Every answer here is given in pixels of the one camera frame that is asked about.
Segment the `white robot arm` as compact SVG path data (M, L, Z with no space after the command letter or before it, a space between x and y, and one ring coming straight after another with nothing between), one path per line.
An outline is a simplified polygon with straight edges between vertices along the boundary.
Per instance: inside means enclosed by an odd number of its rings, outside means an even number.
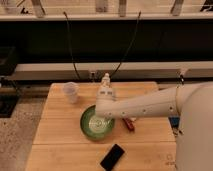
M179 116L175 171L213 171L213 82L179 85L119 101L108 90L101 87L98 92L98 116Z

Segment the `blue object behind arm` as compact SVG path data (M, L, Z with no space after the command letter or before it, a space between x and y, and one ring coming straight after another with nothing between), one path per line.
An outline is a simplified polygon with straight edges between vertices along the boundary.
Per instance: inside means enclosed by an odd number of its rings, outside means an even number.
M169 122L170 122L172 127L178 127L179 126L179 121L180 121L179 117L170 117L169 118Z

